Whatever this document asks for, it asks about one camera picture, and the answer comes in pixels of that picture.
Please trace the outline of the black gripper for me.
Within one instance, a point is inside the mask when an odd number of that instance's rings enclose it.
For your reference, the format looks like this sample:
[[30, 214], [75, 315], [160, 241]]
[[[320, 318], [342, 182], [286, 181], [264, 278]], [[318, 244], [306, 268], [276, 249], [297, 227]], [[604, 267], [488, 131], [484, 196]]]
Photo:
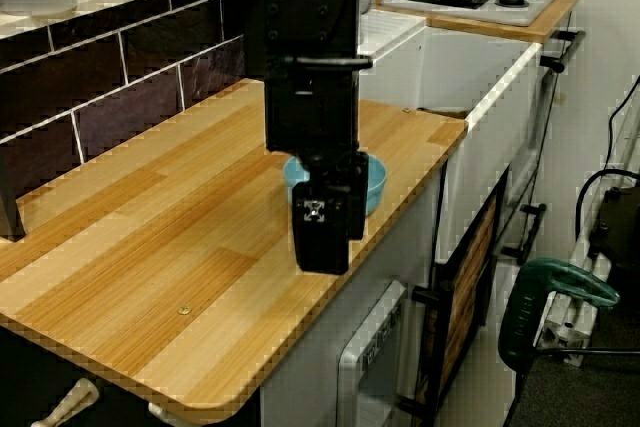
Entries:
[[349, 240], [364, 235], [369, 157], [358, 150], [305, 152], [293, 155], [292, 164], [299, 169], [292, 176], [296, 262], [305, 272], [342, 275], [348, 270]]

